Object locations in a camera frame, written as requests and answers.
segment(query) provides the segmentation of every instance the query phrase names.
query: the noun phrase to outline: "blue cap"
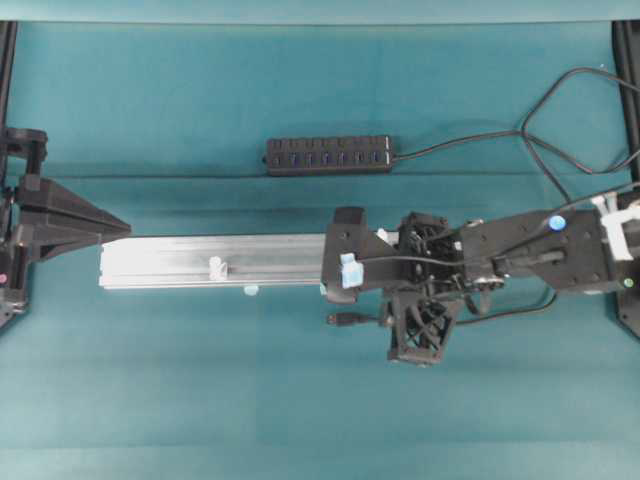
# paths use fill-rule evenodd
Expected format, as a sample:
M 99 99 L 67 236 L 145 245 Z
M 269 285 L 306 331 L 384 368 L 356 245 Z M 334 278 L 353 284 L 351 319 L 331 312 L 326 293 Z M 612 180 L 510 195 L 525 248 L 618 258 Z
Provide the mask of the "blue cap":
M 567 221 L 564 219 L 562 215 L 554 215 L 549 219 L 549 228 L 554 232 L 559 232 L 564 230 L 564 227 L 567 226 Z

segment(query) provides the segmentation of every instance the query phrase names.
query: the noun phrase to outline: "wire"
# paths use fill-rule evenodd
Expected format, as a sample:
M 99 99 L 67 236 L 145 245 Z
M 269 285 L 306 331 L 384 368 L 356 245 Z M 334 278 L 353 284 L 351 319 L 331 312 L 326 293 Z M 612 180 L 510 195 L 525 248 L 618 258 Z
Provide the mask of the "wire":
M 475 141 L 481 141 L 481 140 L 489 140 L 489 139 L 495 139 L 495 138 L 501 138 L 501 137 L 511 137 L 511 136 L 518 136 L 522 139 L 522 141 L 524 142 L 525 146 L 527 147 L 527 150 L 529 151 L 531 157 L 533 158 L 533 160 L 536 162 L 536 164 L 538 165 L 538 167 L 540 168 L 540 170 L 542 170 L 542 173 L 544 173 L 544 175 L 553 183 L 553 185 L 556 187 L 556 189 L 560 192 L 560 194 L 563 196 L 563 198 L 565 199 L 566 202 L 569 202 L 571 200 L 571 197 L 569 195 L 569 193 L 567 192 L 567 190 L 564 188 L 564 186 L 562 185 L 562 183 L 560 182 L 560 180 L 556 177 L 556 175 L 549 169 L 549 167 L 545 164 L 545 162 L 542 160 L 542 158 L 540 157 L 540 155 L 538 154 L 538 152 L 535 149 L 535 145 L 538 145 L 541 148 L 544 148 L 545 150 L 550 151 L 551 153 L 553 153 L 554 155 L 560 157 L 561 159 L 567 161 L 568 163 L 570 163 L 571 165 L 573 165 L 575 168 L 577 168 L 578 170 L 580 170 L 583 173 L 586 173 L 588 175 L 601 175 L 601 174 L 608 174 L 608 173 L 614 173 L 617 172 L 623 168 L 625 168 L 626 166 L 628 166 L 633 160 L 635 160 L 636 158 L 638 158 L 640 156 L 640 149 L 636 150 L 635 152 L 632 152 L 627 158 L 625 158 L 624 160 L 622 160 L 619 163 L 614 163 L 613 165 L 603 169 L 603 170 L 593 170 L 591 167 L 586 166 L 585 164 L 581 163 L 580 161 L 578 161 L 573 155 L 570 155 L 566 152 L 564 152 L 563 150 L 561 150 L 560 148 L 542 140 L 539 137 L 536 137 L 535 135 L 532 135 L 528 132 L 527 128 L 529 126 L 529 123 L 531 122 L 531 120 L 533 119 L 533 117 L 542 109 L 542 107 L 551 99 L 551 97 L 556 93 L 556 91 L 560 88 L 560 86 L 566 82 L 568 79 L 570 79 L 571 77 L 575 76 L 575 75 L 579 75 L 579 74 L 583 74 L 583 73 L 588 73 L 588 74 L 592 74 L 592 75 L 598 75 L 601 77 L 604 77 L 608 80 L 611 80 L 613 82 L 618 83 L 621 87 L 623 88 L 628 88 L 636 93 L 640 93 L 640 87 L 629 83 L 609 72 L 606 72 L 604 70 L 599 70 L 597 68 L 591 68 L 591 67 L 577 67 L 577 68 L 573 68 L 567 72 L 565 72 L 564 74 L 562 74 L 560 76 L 560 78 L 558 78 L 553 85 L 551 85 L 551 87 L 544 93 L 544 95 L 540 98 L 540 100 L 538 100 L 536 102 L 536 104 L 533 106 L 533 108 L 525 115 L 523 121 L 522 121 L 522 125 L 519 129 L 512 129 L 512 130 L 502 130 L 502 131 L 496 131 L 496 132 L 488 132 L 488 133 L 483 133 L 483 134 L 478 134 L 478 135 L 469 135 L 466 137 L 460 137 L 460 138 L 455 138 L 453 140 L 448 140 L 446 142 L 443 143 L 439 143 L 436 145 L 432 145 L 430 147 L 427 148 L 423 148 L 421 150 L 418 150 L 416 152 L 413 153 L 408 153 L 408 154 L 404 154 L 404 155 L 396 155 L 394 157 L 394 160 L 397 161 L 402 161 L 402 160 L 411 160 L 414 158 L 418 158 L 418 157 L 423 157 L 425 155 L 428 155 L 430 153 L 436 152 L 438 150 L 442 150 L 445 148 L 450 148 L 450 147 L 454 147 L 457 145 L 462 145 L 465 143 L 469 143 L 469 142 L 475 142 Z
M 507 310 L 504 312 L 497 312 L 497 313 L 493 313 L 491 315 L 485 315 L 483 317 L 475 317 L 475 318 L 470 318 L 468 320 L 461 320 L 459 322 L 456 322 L 456 326 L 461 326 L 464 327 L 465 325 L 474 325 L 476 323 L 482 323 L 482 322 L 486 322 L 488 320 L 495 320 L 497 318 L 504 318 L 504 317 L 510 317 L 510 316 L 515 316 L 515 315 L 526 315 L 529 313 L 540 313 L 540 312 L 544 312 L 545 310 L 551 308 L 551 306 L 556 302 L 556 300 L 558 299 L 558 294 L 557 292 L 554 292 L 553 295 L 551 296 L 551 298 L 544 304 L 539 305 L 537 307 L 523 307 L 523 308 L 514 308 L 513 310 Z
M 411 262 L 433 263 L 434 265 L 443 265 L 445 267 L 460 267 L 462 265 L 469 263 L 471 259 L 449 262 L 446 260 L 437 260 L 435 258 L 414 257 L 411 255 L 385 255 L 382 257 L 359 258 L 357 261 L 360 263 L 374 263 L 374 262 L 382 262 L 387 260 L 406 260 Z

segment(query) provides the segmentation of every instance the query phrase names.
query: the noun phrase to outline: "white clip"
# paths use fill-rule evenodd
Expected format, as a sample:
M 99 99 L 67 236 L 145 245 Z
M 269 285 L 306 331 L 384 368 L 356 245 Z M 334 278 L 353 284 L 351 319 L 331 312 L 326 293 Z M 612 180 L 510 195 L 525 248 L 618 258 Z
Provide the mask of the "white clip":
M 389 233 L 387 233 L 387 231 L 384 228 L 378 229 L 378 231 L 376 232 L 376 237 L 378 237 L 387 245 L 391 245 L 391 242 L 389 241 Z
M 633 260 L 627 239 L 624 236 L 622 224 L 631 220 L 640 220 L 640 205 L 629 205 L 624 210 L 618 210 L 617 194 L 615 192 L 598 195 L 591 199 L 600 212 L 600 223 L 607 231 L 609 248 L 616 261 Z
M 213 282 L 223 282 L 229 274 L 227 262 L 223 262 L 220 257 L 209 259 L 209 279 Z
M 364 283 L 364 265 L 356 262 L 356 256 L 353 253 L 344 253 L 340 255 L 340 264 L 342 268 L 342 288 L 359 287 Z

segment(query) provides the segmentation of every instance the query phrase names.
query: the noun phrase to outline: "teal table surface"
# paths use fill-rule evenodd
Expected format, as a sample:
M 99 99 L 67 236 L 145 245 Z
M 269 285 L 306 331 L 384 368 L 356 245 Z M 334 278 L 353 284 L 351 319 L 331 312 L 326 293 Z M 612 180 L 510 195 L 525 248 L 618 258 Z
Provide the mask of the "teal table surface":
M 411 151 L 510 128 L 563 71 L 614 71 L 610 31 L 26 23 L 9 124 L 46 130 L 44 173 L 138 235 L 322 232 L 342 205 L 385 228 L 490 219 L 561 202 L 517 140 L 299 179 L 264 176 L 264 142 L 379 132 Z M 600 78 L 572 79 L 532 131 L 596 168 L 626 153 Z M 573 196 L 628 180 L 545 159 Z M 386 362 L 381 329 L 327 327 L 317 287 L 107 292 L 98 262 L 38 265 L 0 336 L 1 478 L 638 478 L 640 342 L 610 297 L 460 328 L 419 369 Z M 494 306 L 542 291 L 516 280 Z
M 233 25 L 418 25 L 621 20 L 636 0 L 3 0 L 28 21 Z

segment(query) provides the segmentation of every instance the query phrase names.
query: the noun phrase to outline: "black plastic housing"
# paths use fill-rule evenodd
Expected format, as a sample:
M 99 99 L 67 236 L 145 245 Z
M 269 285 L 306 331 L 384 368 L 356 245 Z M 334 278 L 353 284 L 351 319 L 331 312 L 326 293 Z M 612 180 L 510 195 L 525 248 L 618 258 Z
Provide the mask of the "black plastic housing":
M 387 173 L 393 167 L 393 143 L 388 135 L 272 138 L 265 162 L 272 176 Z

